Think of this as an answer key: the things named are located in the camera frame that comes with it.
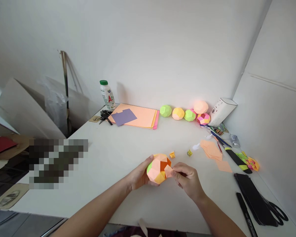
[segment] paper polyhedron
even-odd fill
[[[196,113],[193,109],[186,110],[184,119],[188,122],[192,122],[196,118]]]
[[[208,110],[208,104],[205,101],[197,101],[194,104],[194,111],[197,114],[206,113]]]
[[[150,181],[161,184],[171,177],[171,161],[165,154],[154,155],[154,160],[147,167],[147,176]]]
[[[163,117],[169,117],[172,113],[172,109],[169,105],[164,105],[160,108],[160,115]]]
[[[181,108],[175,108],[172,112],[172,118],[175,120],[183,119],[184,117],[184,110]]]
[[[201,125],[206,125],[210,122],[210,116],[206,113],[197,116],[196,121]]]

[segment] green origami ball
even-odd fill
[[[172,113],[172,109],[169,105],[164,105],[160,108],[160,114],[163,117],[169,117]]]
[[[193,112],[192,110],[186,110],[185,111],[184,119],[186,121],[192,122],[195,118],[196,118],[196,113],[195,112]]]

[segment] black scissors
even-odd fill
[[[274,203],[266,200],[262,195],[261,195],[261,197],[262,197],[263,201],[265,202],[267,208],[274,214],[274,216],[276,216],[276,218],[277,218],[277,220],[275,218],[276,222],[279,225],[284,225],[284,222],[282,221],[282,219],[285,220],[285,221],[288,221],[287,215],[277,205],[275,205]]]

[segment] plastic bag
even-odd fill
[[[45,110],[51,120],[67,136],[67,101],[68,97],[61,92],[56,81],[50,77],[45,77],[39,81],[45,90]]]

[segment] green bottle cap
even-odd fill
[[[101,80],[101,81],[100,81],[100,84],[101,84],[101,85],[104,85],[104,86],[105,86],[105,85],[108,85],[108,81],[106,81],[106,80]]]

